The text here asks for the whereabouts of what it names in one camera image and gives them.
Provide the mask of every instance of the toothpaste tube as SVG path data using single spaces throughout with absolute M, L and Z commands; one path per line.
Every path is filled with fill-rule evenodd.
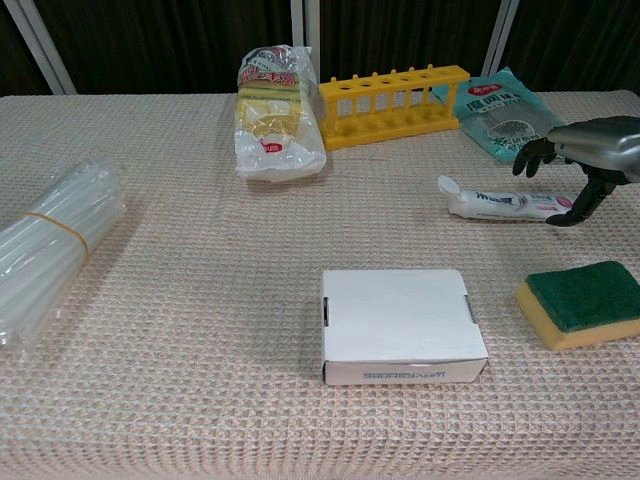
M 449 212 L 485 220 L 544 221 L 568 212 L 575 196 L 558 193 L 491 193 L 460 190 L 452 178 L 440 175 L 438 188 L 447 197 Z

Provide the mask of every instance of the rubber band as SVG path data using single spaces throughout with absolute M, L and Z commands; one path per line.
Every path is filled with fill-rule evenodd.
M 45 215 L 44 213 L 25 212 L 24 216 L 25 217 L 37 217 L 37 218 L 40 218 L 42 220 L 46 220 L 47 222 L 53 223 L 56 227 L 64 230 L 67 233 L 70 233 L 71 235 L 76 237 L 78 240 L 80 240 L 80 243 L 82 243 L 82 246 L 84 247 L 84 260 L 87 261 L 87 259 L 89 258 L 89 245 L 87 244 L 87 241 L 85 240 L 84 236 L 80 232 L 78 232 L 77 230 L 74 230 L 70 226 L 65 225 L 64 223 L 56 220 L 55 218 L 52 218 L 52 217 L 50 217 L 48 215 Z

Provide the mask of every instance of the yellow test tube rack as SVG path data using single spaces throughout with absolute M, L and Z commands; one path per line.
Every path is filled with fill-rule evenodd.
M 322 136 L 327 150 L 379 142 L 392 138 L 458 128 L 453 104 L 458 84 L 469 80 L 469 73 L 457 65 L 396 72 L 370 77 L 354 75 L 320 85 L 325 102 Z M 443 104 L 429 98 L 429 90 L 448 85 Z M 359 110 L 363 97 L 369 107 Z

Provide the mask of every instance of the box lid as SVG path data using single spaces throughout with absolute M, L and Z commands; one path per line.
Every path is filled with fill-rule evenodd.
M 323 274 L 324 360 L 439 363 L 487 357 L 456 270 Z

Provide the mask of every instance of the dark curtain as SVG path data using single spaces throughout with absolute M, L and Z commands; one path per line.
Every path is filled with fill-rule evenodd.
M 0 2 L 0 97 L 51 90 L 4 2 Z
M 233 92 L 249 50 L 291 43 L 289 0 L 35 0 L 78 93 Z
M 532 90 L 640 94 L 640 1 L 520 0 L 501 63 Z
M 460 65 L 479 75 L 500 0 L 323 0 L 322 81 Z

